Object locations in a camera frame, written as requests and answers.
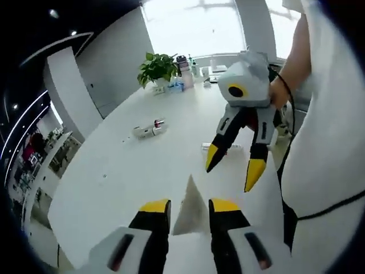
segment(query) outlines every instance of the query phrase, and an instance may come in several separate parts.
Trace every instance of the white wall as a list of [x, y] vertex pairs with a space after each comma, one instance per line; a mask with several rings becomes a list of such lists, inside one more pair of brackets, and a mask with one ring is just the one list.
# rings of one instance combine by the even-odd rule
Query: white wall
[[73, 131], [76, 127], [82, 139], [103, 121], [82, 80], [72, 47], [47, 57], [44, 83], [66, 127]]
[[82, 78], [102, 116], [140, 87], [138, 68], [146, 52], [153, 49], [138, 7], [99, 34], [77, 58]]
[[39, 122], [36, 124], [36, 127], [43, 135], [43, 138], [47, 139], [48, 134], [55, 128], [60, 128], [61, 125], [58, 122], [52, 108], [49, 108], [49, 111], [45, 114], [45, 116], [43, 116], [41, 120], [39, 120]]

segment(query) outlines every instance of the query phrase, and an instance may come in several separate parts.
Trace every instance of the robotic claw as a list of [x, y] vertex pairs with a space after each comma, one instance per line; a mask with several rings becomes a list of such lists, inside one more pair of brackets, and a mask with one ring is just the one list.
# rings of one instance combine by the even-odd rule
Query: robotic claw
[[281, 124], [280, 113], [270, 104], [269, 64], [248, 50], [241, 60], [219, 78], [219, 88], [227, 100], [217, 135], [208, 149], [206, 171], [210, 172], [236, 139], [240, 128], [254, 131], [244, 191], [250, 191], [266, 168], [268, 148], [274, 129]]
[[[67, 273], [163, 274], [169, 251], [170, 211], [168, 199], [144, 204], [129, 227], [113, 231], [90, 250], [86, 265]], [[217, 274], [313, 273], [291, 258], [283, 242], [252, 227], [231, 201], [209, 200], [209, 226]]]

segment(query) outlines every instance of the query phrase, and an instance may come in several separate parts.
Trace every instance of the human hand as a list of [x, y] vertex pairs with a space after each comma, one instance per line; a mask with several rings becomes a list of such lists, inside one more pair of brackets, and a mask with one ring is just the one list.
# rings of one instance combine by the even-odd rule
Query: human hand
[[280, 110], [289, 100], [289, 95], [280, 79], [275, 79], [270, 83], [269, 95], [271, 97], [271, 103], [275, 105], [278, 110]]

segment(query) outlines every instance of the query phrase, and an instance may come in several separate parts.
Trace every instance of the bottle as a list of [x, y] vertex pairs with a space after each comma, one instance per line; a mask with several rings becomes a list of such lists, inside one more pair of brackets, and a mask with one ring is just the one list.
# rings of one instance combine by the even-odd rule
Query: bottle
[[199, 69], [199, 65], [195, 62], [195, 60], [193, 60], [193, 64], [192, 64], [192, 73], [194, 75], [194, 77], [200, 77], [200, 69]]
[[189, 67], [192, 67], [193, 65], [193, 58], [189, 54]]
[[210, 66], [213, 72], [217, 69], [217, 61], [213, 58], [213, 56], [210, 59]]
[[176, 58], [177, 65], [179, 66], [181, 72], [181, 80], [184, 83], [184, 88], [188, 89], [194, 86], [193, 75], [189, 68], [189, 63], [185, 56], [178, 56]]

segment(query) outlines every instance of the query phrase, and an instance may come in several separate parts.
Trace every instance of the green leaves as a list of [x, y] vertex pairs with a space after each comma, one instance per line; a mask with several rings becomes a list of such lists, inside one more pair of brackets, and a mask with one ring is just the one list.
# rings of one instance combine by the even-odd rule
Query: green leaves
[[170, 81], [171, 77], [177, 74], [177, 65], [173, 62], [173, 57], [167, 54], [146, 53], [146, 61], [139, 69], [137, 80], [144, 88], [149, 81], [159, 78]]

